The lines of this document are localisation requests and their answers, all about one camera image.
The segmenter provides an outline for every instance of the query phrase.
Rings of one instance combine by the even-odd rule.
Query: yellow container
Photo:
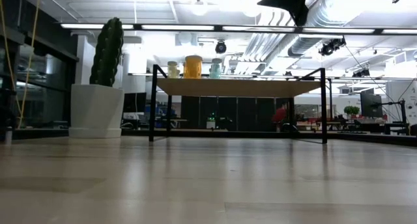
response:
[[[184,78],[201,78],[201,67],[203,58],[198,55],[185,57]]]

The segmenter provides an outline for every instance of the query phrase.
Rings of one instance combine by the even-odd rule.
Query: security camera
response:
[[[226,44],[224,41],[218,41],[216,45],[216,53],[217,54],[223,54],[226,52]]]

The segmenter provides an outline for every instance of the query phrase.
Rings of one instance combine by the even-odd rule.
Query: rope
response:
[[[1,25],[3,27],[3,34],[4,34],[4,38],[5,38],[5,49],[6,49],[6,57],[7,57],[8,71],[10,72],[10,78],[12,80],[12,90],[13,91],[16,91],[16,86],[14,84],[14,76],[13,76],[12,63],[10,61],[10,54],[8,52],[7,34],[6,34],[6,21],[5,21],[5,13],[4,13],[4,10],[3,10],[3,0],[0,0],[0,13],[1,13]],[[16,104],[18,106],[19,114],[21,114],[22,111],[20,109],[20,104],[19,104],[18,96],[15,95],[15,98],[16,98]]]
[[[40,0],[36,0],[35,22],[33,24],[32,43],[31,43],[32,49],[34,49],[34,45],[35,45],[36,24],[38,22],[38,14],[39,14],[39,3],[40,3]],[[31,69],[31,65],[32,65],[32,57],[33,57],[33,51],[31,52],[31,54],[29,56],[29,64],[27,65],[27,70],[26,70],[25,92],[23,94],[22,112],[20,113],[20,120],[19,120],[18,129],[20,129],[20,126],[22,125],[23,114],[25,113],[25,101],[26,101],[26,94],[27,94],[27,83],[29,82],[29,70]]]

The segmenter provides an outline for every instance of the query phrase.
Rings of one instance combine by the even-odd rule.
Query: cactus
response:
[[[98,35],[96,54],[91,68],[90,84],[112,87],[123,46],[122,22],[110,19]]]

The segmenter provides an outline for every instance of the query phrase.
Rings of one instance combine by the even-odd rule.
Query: wooden floor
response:
[[[417,150],[290,139],[15,141],[0,223],[417,223]]]

